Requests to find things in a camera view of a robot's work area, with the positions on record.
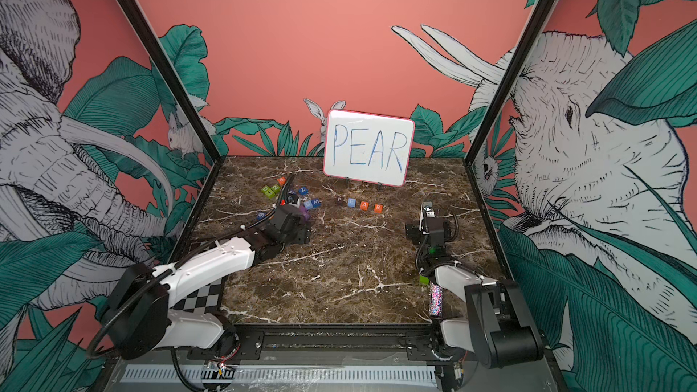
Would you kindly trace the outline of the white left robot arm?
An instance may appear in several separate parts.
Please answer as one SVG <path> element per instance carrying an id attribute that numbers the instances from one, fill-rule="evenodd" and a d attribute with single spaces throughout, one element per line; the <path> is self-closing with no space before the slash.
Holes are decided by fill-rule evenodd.
<path id="1" fill-rule="evenodd" d="M 131 360 L 153 350 L 188 348 L 199 359 L 231 359 L 241 345 L 232 323 L 221 313 L 176 310 L 176 304 L 218 279 L 275 258 L 289 245 L 308 243 L 310 232 L 307 212 L 285 204 L 177 262 L 130 267 L 108 299 L 87 357 Z"/>

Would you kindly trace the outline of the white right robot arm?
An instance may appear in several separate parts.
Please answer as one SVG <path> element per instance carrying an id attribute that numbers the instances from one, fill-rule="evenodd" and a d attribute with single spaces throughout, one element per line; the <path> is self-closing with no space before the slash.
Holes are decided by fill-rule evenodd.
<path id="1" fill-rule="evenodd" d="M 485 368 L 505 368 L 544 357 L 545 345 L 519 285 L 476 272 L 448 252 L 456 228 L 447 218 L 423 215 L 405 225 L 417 246 L 419 277 L 431 291 L 429 315 L 436 341 L 473 355 Z"/>

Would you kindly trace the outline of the pink framed PEAR whiteboard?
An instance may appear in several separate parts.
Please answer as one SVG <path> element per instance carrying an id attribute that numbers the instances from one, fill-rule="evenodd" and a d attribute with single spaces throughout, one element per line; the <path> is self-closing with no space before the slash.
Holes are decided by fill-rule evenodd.
<path id="1" fill-rule="evenodd" d="M 401 187 L 416 130 L 406 118 L 330 112 L 323 159 L 326 176 Z"/>

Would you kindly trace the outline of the glittery marker pen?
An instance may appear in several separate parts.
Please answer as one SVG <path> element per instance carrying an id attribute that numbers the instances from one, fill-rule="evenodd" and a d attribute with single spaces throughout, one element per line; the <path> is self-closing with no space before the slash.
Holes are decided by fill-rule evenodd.
<path id="1" fill-rule="evenodd" d="M 443 314 L 443 290 L 441 286 L 435 283 L 430 283 L 429 291 L 429 315 L 433 318 L 440 318 Z"/>

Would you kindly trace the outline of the black white checkerboard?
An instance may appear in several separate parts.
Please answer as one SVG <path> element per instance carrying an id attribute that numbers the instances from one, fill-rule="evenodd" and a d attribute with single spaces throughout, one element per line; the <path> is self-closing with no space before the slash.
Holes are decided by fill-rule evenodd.
<path id="1" fill-rule="evenodd" d="M 190 313 L 215 313 L 220 310 L 225 278 L 218 279 L 178 301 L 172 308 Z"/>

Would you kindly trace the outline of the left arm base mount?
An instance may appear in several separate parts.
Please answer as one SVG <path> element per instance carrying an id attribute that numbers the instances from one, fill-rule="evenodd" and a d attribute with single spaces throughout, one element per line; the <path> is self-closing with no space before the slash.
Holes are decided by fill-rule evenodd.
<path id="1" fill-rule="evenodd" d="M 211 348 L 189 350 L 187 359 L 222 362 L 257 360 L 263 339 L 264 333 L 261 331 L 225 332 Z"/>

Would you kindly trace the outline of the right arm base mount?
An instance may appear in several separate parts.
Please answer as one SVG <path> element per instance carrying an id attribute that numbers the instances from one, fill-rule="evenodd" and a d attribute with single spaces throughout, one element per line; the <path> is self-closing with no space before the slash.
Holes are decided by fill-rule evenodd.
<path id="1" fill-rule="evenodd" d="M 423 331 L 416 335 L 406 336 L 400 340 L 412 361 L 426 362 L 461 362 L 477 361 L 477 356 L 470 350 L 448 346 L 441 335 L 433 331 Z"/>

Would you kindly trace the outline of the white perforated rail strip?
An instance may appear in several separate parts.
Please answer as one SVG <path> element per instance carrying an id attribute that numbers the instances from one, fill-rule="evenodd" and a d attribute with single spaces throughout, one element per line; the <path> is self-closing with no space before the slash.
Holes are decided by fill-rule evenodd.
<path id="1" fill-rule="evenodd" d="M 252 383 L 322 383 L 322 384 L 395 384 L 407 386 L 437 386 L 435 368 L 429 366 L 239 366 L 220 372 L 199 366 L 185 365 L 183 374 L 196 384 Z"/>

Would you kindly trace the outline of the black right frame post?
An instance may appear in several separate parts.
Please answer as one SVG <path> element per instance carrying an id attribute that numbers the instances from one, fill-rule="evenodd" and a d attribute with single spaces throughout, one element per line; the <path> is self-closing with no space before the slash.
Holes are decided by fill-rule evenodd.
<path id="1" fill-rule="evenodd" d="M 477 132 L 475 141 L 472 143 L 470 150 L 465 158 L 466 168 L 471 168 L 476 156 L 486 140 L 488 131 L 492 128 L 495 120 L 504 103 L 508 100 L 513 85 L 519 78 L 523 66 L 526 64 L 533 48 L 537 44 L 537 38 L 542 33 L 546 23 L 551 16 L 558 0 L 537 0 L 534 9 L 520 39 L 515 47 L 515 50 L 510 59 L 509 65 L 506 68 L 501 83 L 497 85 L 494 98 L 490 103 L 486 115 Z"/>

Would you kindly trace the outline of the black frame post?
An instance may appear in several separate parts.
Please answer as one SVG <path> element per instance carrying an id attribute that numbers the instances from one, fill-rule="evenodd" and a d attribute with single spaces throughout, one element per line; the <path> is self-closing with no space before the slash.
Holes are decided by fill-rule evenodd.
<path id="1" fill-rule="evenodd" d="M 201 140 L 204 149 L 212 157 L 214 163 L 221 163 L 224 160 L 224 156 L 218 151 L 213 139 L 210 134 L 205 129 L 201 117 L 198 112 L 194 109 L 191 99 L 183 85 L 183 82 L 179 78 L 179 74 L 176 73 L 172 61 L 169 59 L 160 39 L 154 34 L 154 29 L 152 25 L 143 13 L 143 9 L 139 5 L 137 0 L 116 0 L 118 5 L 121 7 L 123 13 L 128 19 L 134 32 L 140 39 L 143 47 L 149 54 L 152 61 L 154 61 L 155 68 L 160 73 L 165 83 L 165 86 L 174 96 L 174 99 L 178 103 L 179 107 L 183 110 L 185 116 L 189 120 L 194 132 Z"/>
<path id="2" fill-rule="evenodd" d="M 486 140 L 488 131 L 492 128 L 495 120 L 504 103 L 508 100 L 513 85 L 519 78 L 523 66 L 526 64 L 533 48 L 537 44 L 537 38 L 542 33 L 546 23 L 551 16 L 558 0 L 537 0 L 534 9 L 520 39 L 515 47 L 515 50 L 510 59 L 509 65 L 506 68 L 501 83 L 497 85 L 494 98 L 490 103 L 486 115 L 477 132 L 475 141 L 472 143 L 470 150 L 465 158 L 466 168 L 471 168 L 476 156 Z"/>

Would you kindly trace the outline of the black left frame post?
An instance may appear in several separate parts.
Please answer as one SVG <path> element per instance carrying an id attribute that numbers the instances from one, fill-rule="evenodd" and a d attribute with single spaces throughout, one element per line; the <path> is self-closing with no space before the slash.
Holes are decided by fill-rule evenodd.
<path id="1" fill-rule="evenodd" d="M 210 134 L 205 129 L 201 117 L 198 112 L 194 109 L 191 99 L 183 85 L 183 82 L 179 78 L 179 74 L 176 73 L 172 61 L 169 59 L 160 39 L 154 34 L 154 29 L 152 25 L 143 13 L 143 9 L 139 5 L 137 0 L 116 0 L 118 5 L 121 7 L 123 13 L 128 19 L 134 32 L 140 39 L 143 47 L 149 54 L 152 61 L 154 61 L 155 68 L 160 73 L 165 83 L 165 86 L 174 96 L 174 99 L 178 103 L 179 107 L 183 110 L 185 116 L 189 120 L 194 132 L 201 140 L 204 149 L 212 157 L 214 163 L 221 163 L 224 160 L 224 156 L 218 151 L 213 139 Z"/>

